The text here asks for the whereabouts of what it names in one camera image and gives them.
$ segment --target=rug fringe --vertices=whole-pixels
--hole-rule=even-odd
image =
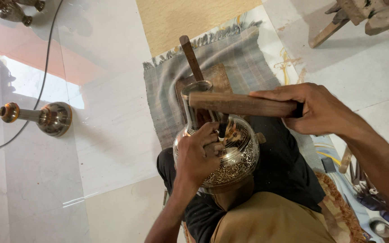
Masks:
[[[252,21],[246,28],[242,27],[244,26],[244,22],[241,22],[240,24],[233,24],[232,26],[227,26],[225,29],[220,29],[214,34],[213,33],[205,34],[204,36],[199,37],[197,40],[192,41],[192,48],[196,49],[198,47],[211,44],[215,41],[219,41],[225,37],[238,35],[241,33],[241,31],[244,31],[253,26],[259,27],[261,24],[262,24],[262,20],[257,22]],[[184,53],[184,51],[182,50],[182,47],[179,46],[178,51],[176,52],[172,50],[168,51],[166,53],[166,57],[164,57],[163,55],[159,55],[158,57],[152,58],[151,61],[143,62],[143,70],[146,71],[148,69],[155,68],[161,63],[163,63],[164,61],[169,60],[173,56],[182,53]]]

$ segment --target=white tile floor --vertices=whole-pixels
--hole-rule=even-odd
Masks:
[[[35,14],[31,28],[0,19],[0,60],[16,78],[13,91],[0,68],[0,106],[35,104],[49,31],[42,23],[57,3],[47,1],[44,13],[26,8]],[[389,33],[368,37],[349,23],[310,49],[308,37],[331,21],[323,14],[331,3],[267,0],[271,22],[264,20],[260,48],[271,64],[280,52],[262,44],[283,43],[290,58],[301,58],[288,69],[291,83],[305,68],[306,82],[326,85],[389,141]],[[53,39],[42,103],[69,102],[73,128],[55,139],[30,123],[0,150],[0,242],[142,241],[161,211],[164,185],[155,176],[160,146],[142,69],[151,56],[136,2],[65,0]],[[284,79],[280,67],[273,72]],[[22,125],[0,119],[0,144]]]

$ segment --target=black pants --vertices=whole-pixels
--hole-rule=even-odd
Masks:
[[[259,191],[273,192],[320,213],[318,203],[322,201],[325,193],[316,175],[300,154],[295,138],[281,119],[253,116],[251,127],[255,133],[262,132],[267,140],[259,145],[259,165],[253,172],[253,194]],[[172,148],[167,148],[159,154],[157,169],[171,194],[176,176]],[[208,194],[198,193],[185,209],[188,231],[197,243],[207,243],[224,214],[226,212],[222,211]]]

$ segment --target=dark wooden handle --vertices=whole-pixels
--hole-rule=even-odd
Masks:
[[[303,103],[275,101],[239,94],[192,92],[190,106],[235,115],[259,115],[270,117],[295,117],[303,115]]]
[[[195,52],[193,51],[192,44],[190,43],[190,39],[188,38],[188,36],[181,36],[179,38],[179,42],[181,43],[181,47],[182,50],[184,51],[185,57],[187,58],[188,64],[192,69],[194,79],[196,81],[204,80],[204,76],[202,75],[201,68],[197,63]]]

